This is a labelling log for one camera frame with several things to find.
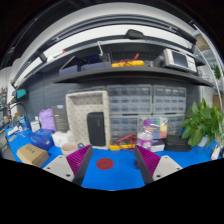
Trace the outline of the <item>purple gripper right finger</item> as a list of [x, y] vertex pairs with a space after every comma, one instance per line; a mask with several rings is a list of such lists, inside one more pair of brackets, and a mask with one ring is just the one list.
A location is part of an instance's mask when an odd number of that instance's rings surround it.
[[182, 167], [168, 155], [160, 157], [141, 146], [135, 147], [134, 156], [145, 185], [182, 169]]

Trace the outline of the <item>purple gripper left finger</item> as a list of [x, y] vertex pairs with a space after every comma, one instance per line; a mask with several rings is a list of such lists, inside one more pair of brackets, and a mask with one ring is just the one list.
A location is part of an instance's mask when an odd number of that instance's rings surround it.
[[44, 170], [80, 186], [92, 155], [92, 146], [87, 145], [68, 156], [57, 156], [44, 167]]

